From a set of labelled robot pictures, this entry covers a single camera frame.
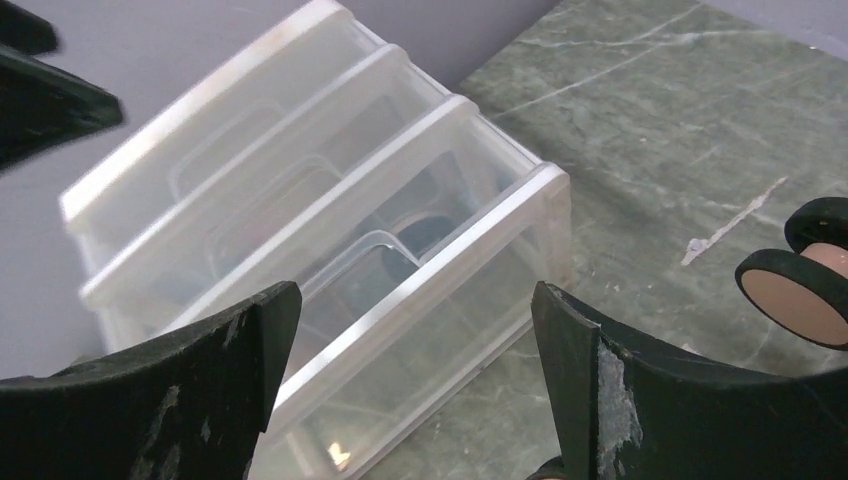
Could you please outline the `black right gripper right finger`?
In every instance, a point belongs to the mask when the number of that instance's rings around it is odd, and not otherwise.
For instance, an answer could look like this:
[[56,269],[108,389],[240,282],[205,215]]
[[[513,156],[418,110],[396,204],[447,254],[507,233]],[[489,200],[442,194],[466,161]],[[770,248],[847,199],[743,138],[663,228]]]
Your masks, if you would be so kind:
[[546,282],[532,321],[559,452],[538,479],[843,479],[847,372],[691,353]]

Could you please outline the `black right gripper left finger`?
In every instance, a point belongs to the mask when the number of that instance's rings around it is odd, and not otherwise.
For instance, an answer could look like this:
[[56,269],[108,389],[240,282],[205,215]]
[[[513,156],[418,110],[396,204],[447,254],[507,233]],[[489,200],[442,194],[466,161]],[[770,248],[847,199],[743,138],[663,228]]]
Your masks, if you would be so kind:
[[244,479],[302,296],[282,281],[203,320],[1,383],[5,479]]

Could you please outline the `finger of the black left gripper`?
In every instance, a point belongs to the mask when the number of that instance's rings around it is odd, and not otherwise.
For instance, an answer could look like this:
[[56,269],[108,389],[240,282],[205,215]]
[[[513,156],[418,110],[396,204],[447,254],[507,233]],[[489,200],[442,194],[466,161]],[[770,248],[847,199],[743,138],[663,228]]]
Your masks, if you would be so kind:
[[121,101],[38,59],[60,41],[46,19],[1,3],[1,168],[124,122]]

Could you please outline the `white plastic drawer organizer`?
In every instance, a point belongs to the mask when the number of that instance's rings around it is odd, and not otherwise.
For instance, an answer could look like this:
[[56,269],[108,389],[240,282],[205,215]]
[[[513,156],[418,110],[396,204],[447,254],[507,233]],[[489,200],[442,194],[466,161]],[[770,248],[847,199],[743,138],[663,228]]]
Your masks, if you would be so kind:
[[253,479],[357,479],[569,274],[570,179],[334,1],[244,48],[60,199],[118,351],[281,280],[302,310]]

